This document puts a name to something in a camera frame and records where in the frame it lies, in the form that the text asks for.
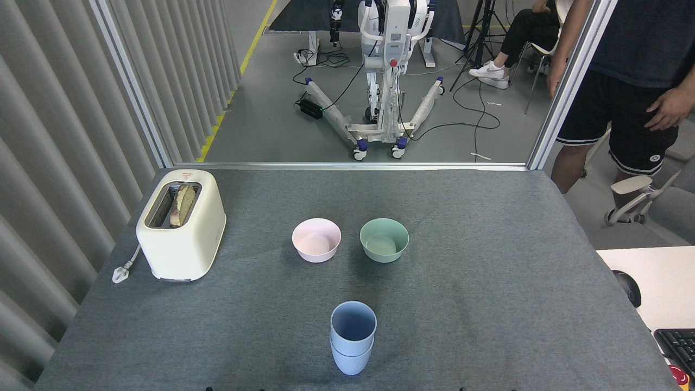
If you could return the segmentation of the standing person's left hand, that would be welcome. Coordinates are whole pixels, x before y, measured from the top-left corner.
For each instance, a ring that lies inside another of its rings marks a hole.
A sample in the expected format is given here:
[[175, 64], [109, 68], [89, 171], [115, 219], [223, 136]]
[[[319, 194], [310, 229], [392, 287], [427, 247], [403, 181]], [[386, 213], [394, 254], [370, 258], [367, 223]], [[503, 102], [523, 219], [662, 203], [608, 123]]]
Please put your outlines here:
[[656, 131], [678, 126], [690, 113], [693, 102], [693, 87], [678, 86], [668, 90], [646, 109], [648, 113], [655, 111], [655, 114], [645, 127]]

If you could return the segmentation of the standing person's right hand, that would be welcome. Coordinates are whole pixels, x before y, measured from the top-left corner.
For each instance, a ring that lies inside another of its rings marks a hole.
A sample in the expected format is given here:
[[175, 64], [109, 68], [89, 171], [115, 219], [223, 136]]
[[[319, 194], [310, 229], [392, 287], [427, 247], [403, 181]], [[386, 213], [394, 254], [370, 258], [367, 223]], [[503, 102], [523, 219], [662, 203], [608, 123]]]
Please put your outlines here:
[[547, 74], [547, 87], [548, 93], [551, 98], [556, 96], [558, 91], [559, 83], [563, 79], [564, 73], [566, 71], [567, 63], [564, 60], [558, 60], [555, 62], [553, 60], [551, 67], [549, 68], [549, 73]]

